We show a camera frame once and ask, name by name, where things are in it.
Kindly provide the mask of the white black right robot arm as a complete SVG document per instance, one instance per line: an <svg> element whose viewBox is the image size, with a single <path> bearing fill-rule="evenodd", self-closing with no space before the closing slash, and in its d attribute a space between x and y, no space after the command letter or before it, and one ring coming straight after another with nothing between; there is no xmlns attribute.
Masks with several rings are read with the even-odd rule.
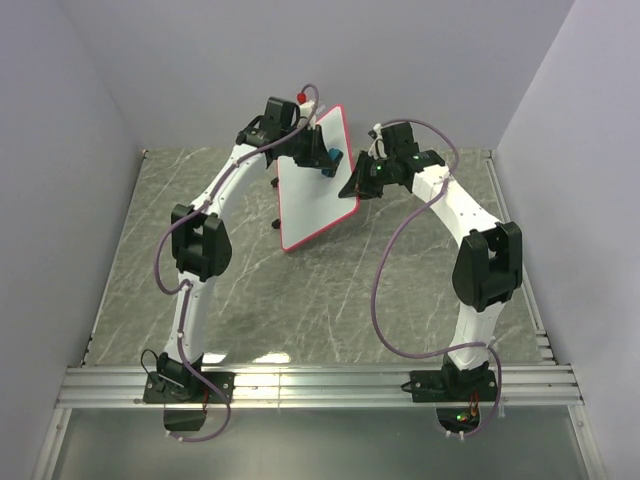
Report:
<svg viewBox="0 0 640 480"><path fill-rule="evenodd" d="M457 161L446 163L433 150L420 149L413 119L373 127L369 150L361 152L342 198L382 197L399 185L422 201L447 228L458 248L452 285L459 301L454 336L438 351L437 371L414 371L404 390L415 402L491 401L499 397L500 375L489 364L497 320L523 281L523 235L514 222L488 213L455 179Z"/></svg>

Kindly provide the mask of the pink framed whiteboard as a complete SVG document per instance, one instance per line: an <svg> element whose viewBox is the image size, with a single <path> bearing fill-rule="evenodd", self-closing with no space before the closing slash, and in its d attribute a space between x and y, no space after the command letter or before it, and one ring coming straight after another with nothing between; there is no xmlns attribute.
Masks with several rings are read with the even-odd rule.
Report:
<svg viewBox="0 0 640 480"><path fill-rule="evenodd" d="M323 113L318 124L328 149L343 154L336 174L302 168L289 157L278 159L278 198L281 248L290 252L357 212L359 200L341 198L339 192L354 171L348 122L341 104Z"/></svg>

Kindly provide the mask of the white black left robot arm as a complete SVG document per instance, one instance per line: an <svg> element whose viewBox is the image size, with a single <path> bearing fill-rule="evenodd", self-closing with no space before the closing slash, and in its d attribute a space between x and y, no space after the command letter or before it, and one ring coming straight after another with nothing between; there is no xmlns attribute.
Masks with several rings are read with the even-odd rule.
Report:
<svg viewBox="0 0 640 480"><path fill-rule="evenodd" d="M263 114L241 130L229 158L206 189L190 204L178 204L169 230L162 236L171 245L178 284L160 290L177 298L171 333L156 358L148 380L149 397L170 403L199 400L210 388L201 374L204 356L200 330L213 297L216 280L228 268L232 246L225 224L236 201L276 160L289 157L302 168L335 171L339 157L324 144L316 123L319 102L304 92L296 100L268 99Z"/></svg>

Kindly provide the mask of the blue whiteboard eraser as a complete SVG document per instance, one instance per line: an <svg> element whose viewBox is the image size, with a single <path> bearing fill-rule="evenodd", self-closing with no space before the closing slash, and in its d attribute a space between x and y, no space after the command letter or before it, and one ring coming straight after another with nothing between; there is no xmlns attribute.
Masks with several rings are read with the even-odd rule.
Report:
<svg viewBox="0 0 640 480"><path fill-rule="evenodd" d="M330 168L323 168L321 170L321 173L328 178L334 178L338 167L340 165L340 162L344 156L343 152L340 149L337 148L330 148L328 150L328 156L329 156L329 160L331 163L331 167Z"/></svg>

